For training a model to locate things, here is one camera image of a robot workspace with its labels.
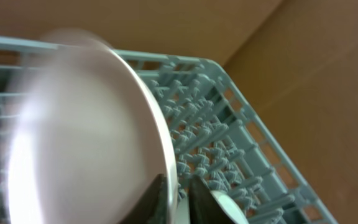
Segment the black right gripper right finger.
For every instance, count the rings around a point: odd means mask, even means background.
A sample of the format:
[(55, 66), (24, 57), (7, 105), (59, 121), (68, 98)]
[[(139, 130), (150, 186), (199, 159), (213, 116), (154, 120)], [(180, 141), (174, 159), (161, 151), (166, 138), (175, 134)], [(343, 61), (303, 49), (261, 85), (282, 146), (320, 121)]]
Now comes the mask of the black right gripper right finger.
[(191, 224), (235, 224), (197, 175), (190, 179), (188, 204)]

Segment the grey dish rack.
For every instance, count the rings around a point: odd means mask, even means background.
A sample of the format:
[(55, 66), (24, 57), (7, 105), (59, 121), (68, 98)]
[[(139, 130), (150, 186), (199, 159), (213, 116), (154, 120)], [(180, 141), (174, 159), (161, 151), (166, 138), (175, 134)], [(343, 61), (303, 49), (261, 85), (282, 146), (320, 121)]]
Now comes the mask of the grey dish rack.
[[(0, 36), (0, 121), (13, 117), (7, 81), (23, 61), (57, 44)], [(202, 175), (237, 202), (250, 223), (334, 223), (336, 220), (286, 155), (229, 75), (194, 57), (119, 50), (156, 97), (176, 150), (179, 199), (185, 181)]]

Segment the large white plate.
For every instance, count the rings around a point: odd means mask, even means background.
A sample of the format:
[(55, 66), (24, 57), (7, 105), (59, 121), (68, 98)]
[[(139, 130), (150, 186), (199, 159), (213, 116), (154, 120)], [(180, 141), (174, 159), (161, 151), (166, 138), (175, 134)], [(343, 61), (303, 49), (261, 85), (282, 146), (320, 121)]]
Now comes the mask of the large white plate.
[(58, 48), (26, 62), (24, 93), (3, 126), (4, 193), (12, 223), (119, 223), (158, 174), (167, 202), (149, 223), (173, 223), (177, 171), (157, 100), (103, 39), (46, 36)]

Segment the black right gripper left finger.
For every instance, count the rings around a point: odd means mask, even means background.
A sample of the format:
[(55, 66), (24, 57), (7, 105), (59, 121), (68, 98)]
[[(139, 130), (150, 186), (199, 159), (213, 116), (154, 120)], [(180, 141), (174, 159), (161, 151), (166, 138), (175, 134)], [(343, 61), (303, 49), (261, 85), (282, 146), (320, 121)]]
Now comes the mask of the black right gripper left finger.
[(167, 202), (167, 178), (158, 174), (147, 187), (134, 208), (119, 224), (146, 224), (158, 214), (158, 210)]

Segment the grey white bowl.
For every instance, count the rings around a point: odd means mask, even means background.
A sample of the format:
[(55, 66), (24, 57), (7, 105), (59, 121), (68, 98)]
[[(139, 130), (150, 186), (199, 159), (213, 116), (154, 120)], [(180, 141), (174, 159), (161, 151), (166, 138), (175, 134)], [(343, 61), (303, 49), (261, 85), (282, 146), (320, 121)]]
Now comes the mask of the grey white bowl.
[[(239, 208), (237, 203), (233, 201), (227, 194), (222, 191), (212, 190), (213, 197), (224, 210), (224, 212), (237, 224), (249, 224), (244, 212)], [(179, 201), (175, 217), (176, 224), (190, 224), (190, 209), (188, 198)]]

